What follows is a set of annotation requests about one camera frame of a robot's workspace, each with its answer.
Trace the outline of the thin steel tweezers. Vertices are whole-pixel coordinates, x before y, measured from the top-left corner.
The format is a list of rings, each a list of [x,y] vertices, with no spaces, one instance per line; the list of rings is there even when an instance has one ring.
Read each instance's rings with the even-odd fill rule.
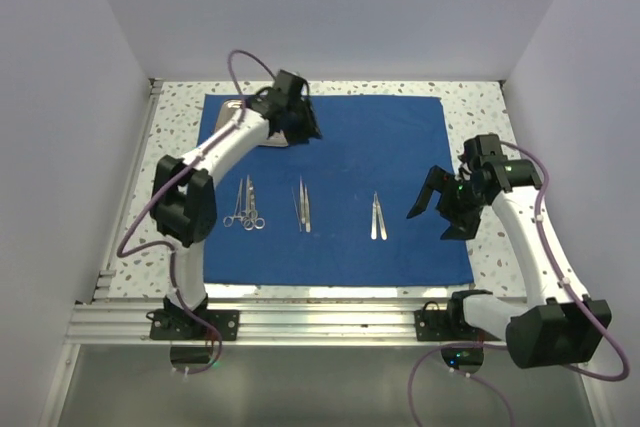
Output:
[[[298,229],[299,229],[299,232],[302,232],[301,213],[300,213],[300,209],[299,209],[298,200],[297,200],[297,197],[296,197],[296,192],[294,191],[293,188],[291,188],[291,194],[292,194],[292,200],[293,200],[294,211],[295,211],[296,220],[297,220],[297,224],[298,224]]]

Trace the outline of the steel scalpel handle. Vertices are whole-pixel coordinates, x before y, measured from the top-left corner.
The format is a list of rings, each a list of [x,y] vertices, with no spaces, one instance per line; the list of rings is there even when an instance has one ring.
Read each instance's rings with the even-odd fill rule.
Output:
[[[386,241],[388,239],[388,233],[387,233],[387,229],[386,229],[386,224],[385,224],[385,220],[384,220],[384,215],[383,215],[383,211],[382,211],[382,206],[381,203],[379,201],[379,197],[378,194],[375,193],[377,196],[377,209],[378,209],[378,239],[381,239],[382,241]]]
[[[375,193],[374,193],[373,202],[372,202],[370,238],[371,240],[377,240],[378,238],[378,209],[377,209],[377,196]]]

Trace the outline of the steel instrument tray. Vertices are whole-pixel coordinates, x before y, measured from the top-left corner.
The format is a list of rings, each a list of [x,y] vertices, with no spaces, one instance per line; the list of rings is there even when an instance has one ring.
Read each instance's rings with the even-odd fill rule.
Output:
[[[242,107],[239,99],[228,99],[222,102],[212,134],[221,130],[225,124],[239,111]],[[279,131],[271,135],[266,141],[261,143],[262,147],[286,148],[289,146],[284,134]]]

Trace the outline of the blue cloth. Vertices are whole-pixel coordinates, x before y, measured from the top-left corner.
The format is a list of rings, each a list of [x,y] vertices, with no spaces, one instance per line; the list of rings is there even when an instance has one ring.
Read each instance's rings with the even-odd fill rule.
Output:
[[[319,96],[321,140],[258,147],[216,190],[220,216],[233,212],[249,175],[262,230],[217,223],[204,246],[209,283],[408,287],[465,284],[466,245],[441,240],[447,222],[434,208],[407,219],[429,169],[452,166],[444,109],[435,97]],[[311,232],[299,232],[291,188],[308,189]],[[374,193],[388,239],[371,240]]]

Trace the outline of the large steel scissors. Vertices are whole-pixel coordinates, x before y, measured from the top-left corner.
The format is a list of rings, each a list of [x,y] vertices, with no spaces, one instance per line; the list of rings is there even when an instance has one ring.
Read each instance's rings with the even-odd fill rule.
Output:
[[[255,192],[252,179],[249,175],[245,179],[245,196],[244,196],[244,208],[242,210],[242,223],[255,226],[258,219],[258,212],[256,209]]]

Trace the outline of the small steel scissors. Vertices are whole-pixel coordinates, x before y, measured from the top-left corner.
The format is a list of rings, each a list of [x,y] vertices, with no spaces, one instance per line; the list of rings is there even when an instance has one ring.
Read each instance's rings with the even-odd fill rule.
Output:
[[[246,208],[242,226],[245,230],[262,230],[266,226],[265,219],[260,216],[257,210],[255,188],[252,183],[249,183],[246,192]]]

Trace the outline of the steel forceps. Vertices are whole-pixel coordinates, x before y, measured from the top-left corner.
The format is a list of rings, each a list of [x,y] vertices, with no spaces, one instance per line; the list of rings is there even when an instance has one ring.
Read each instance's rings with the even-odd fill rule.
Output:
[[[236,221],[239,221],[239,222],[242,221],[243,185],[244,185],[244,180],[241,179],[239,181],[239,185],[238,185],[238,189],[237,189],[237,193],[236,193],[233,212],[231,214],[225,216],[224,219],[223,219],[223,225],[225,227],[230,227]]]

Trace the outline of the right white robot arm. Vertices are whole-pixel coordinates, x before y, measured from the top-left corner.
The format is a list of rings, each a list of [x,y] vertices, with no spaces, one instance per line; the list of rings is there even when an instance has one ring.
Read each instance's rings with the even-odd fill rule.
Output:
[[[516,256],[526,304],[511,305],[485,289],[457,291],[443,310],[416,311],[416,336],[499,339],[523,369],[585,363],[612,320],[610,307],[591,297],[568,262],[544,205],[541,166],[530,155],[509,158],[506,145],[496,134],[466,140],[461,173],[432,166],[407,216],[425,212],[438,194],[436,210],[449,223],[442,239],[468,241],[478,233],[483,211],[491,209]]]

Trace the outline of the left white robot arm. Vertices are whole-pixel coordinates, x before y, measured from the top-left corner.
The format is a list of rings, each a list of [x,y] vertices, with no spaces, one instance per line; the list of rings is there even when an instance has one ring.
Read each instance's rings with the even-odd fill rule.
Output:
[[[172,326],[185,339],[201,337],[208,316],[203,262],[194,251],[217,221],[216,188],[251,150],[281,135],[287,146],[322,137],[306,79],[280,70],[273,83],[240,103],[217,131],[191,151],[164,156],[156,166],[150,216],[158,232],[173,238],[169,289],[163,310],[175,313]]]

